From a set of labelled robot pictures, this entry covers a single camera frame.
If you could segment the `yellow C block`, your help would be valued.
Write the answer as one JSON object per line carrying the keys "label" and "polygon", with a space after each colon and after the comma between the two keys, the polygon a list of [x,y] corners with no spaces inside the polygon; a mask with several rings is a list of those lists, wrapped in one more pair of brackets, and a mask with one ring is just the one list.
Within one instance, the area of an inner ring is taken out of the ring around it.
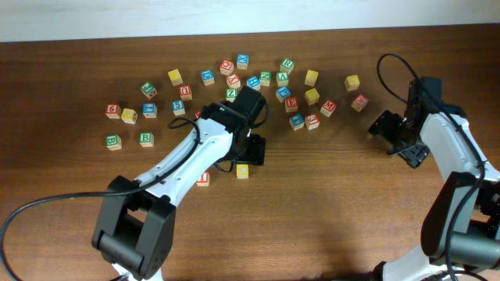
{"label": "yellow C block", "polygon": [[237,174],[237,178],[239,180],[249,178],[249,166],[248,166],[248,164],[237,164],[236,174]]}

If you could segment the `red I block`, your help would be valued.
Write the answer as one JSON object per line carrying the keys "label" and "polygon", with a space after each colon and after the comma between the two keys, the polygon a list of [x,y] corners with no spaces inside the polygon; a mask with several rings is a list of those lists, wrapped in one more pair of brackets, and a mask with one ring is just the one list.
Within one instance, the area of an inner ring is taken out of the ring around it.
{"label": "red I block", "polygon": [[208,171],[205,171],[200,178],[196,181],[196,185],[199,187],[208,187],[210,185],[210,175]]}

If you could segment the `red A block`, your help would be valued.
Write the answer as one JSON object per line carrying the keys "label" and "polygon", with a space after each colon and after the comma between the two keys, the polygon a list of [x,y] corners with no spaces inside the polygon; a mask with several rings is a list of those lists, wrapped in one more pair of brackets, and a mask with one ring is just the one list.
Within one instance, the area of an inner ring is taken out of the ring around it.
{"label": "red A block", "polygon": [[362,94],[359,94],[352,102],[351,107],[357,112],[361,112],[368,104],[369,99]]}

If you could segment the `green R block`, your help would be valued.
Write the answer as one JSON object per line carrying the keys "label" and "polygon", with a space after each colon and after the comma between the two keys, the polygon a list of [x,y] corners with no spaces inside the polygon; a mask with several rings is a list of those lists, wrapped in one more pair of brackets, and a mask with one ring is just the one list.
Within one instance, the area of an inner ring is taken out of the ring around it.
{"label": "green R block", "polygon": [[280,64],[280,71],[282,73],[290,74],[295,67],[295,63],[288,58],[285,58]]}

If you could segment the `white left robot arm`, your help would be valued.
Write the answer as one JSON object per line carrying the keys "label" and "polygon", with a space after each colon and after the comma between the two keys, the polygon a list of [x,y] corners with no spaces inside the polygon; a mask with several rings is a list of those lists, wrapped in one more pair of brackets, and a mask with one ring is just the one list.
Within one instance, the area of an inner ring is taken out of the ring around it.
{"label": "white left robot arm", "polygon": [[248,86],[234,101],[213,102],[197,119],[177,117],[171,129],[192,131],[160,163],[128,180],[115,178],[107,188],[91,245],[118,273],[119,280],[160,280],[172,244],[177,207],[209,167],[262,165],[266,141],[255,134],[264,96]]}

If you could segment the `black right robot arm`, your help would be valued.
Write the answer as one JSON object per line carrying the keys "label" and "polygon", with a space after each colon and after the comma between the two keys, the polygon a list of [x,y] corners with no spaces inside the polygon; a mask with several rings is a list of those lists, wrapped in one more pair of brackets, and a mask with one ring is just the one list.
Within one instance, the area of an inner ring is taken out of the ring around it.
{"label": "black right robot arm", "polygon": [[441,100],[441,80],[411,81],[405,114],[388,110],[369,128],[412,168],[434,157],[444,181],[423,222],[420,243],[373,271],[375,280],[447,279],[499,268],[499,172],[472,138],[465,112]]}

